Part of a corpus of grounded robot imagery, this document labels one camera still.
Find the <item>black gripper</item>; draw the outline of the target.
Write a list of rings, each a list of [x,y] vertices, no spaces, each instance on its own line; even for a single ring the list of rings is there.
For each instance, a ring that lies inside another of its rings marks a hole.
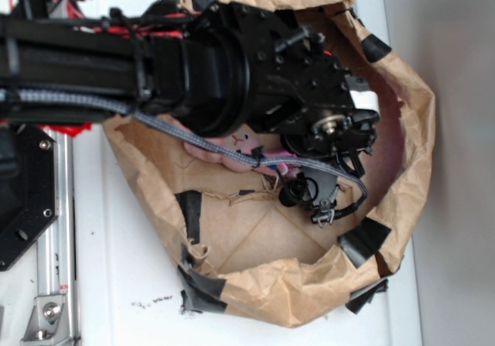
[[[200,35],[220,55],[214,65],[227,67],[217,82],[221,110],[200,126],[203,137],[247,125],[280,135],[297,156],[363,176],[359,153],[371,151],[380,115],[357,106],[353,94],[367,92],[366,81],[325,51],[321,33],[292,10],[214,2],[200,17]]]

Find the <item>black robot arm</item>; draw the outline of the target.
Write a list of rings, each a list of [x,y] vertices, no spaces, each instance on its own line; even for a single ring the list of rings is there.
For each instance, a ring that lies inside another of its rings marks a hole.
[[[236,171],[324,162],[360,178],[380,114],[362,77],[289,10],[214,2],[198,16],[1,17],[1,118],[81,126],[174,117],[197,158]]]

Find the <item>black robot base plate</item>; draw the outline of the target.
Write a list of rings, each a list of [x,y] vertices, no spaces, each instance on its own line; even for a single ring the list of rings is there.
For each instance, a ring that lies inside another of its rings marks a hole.
[[[55,141],[35,125],[1,129],[1,270],[56,218]]]

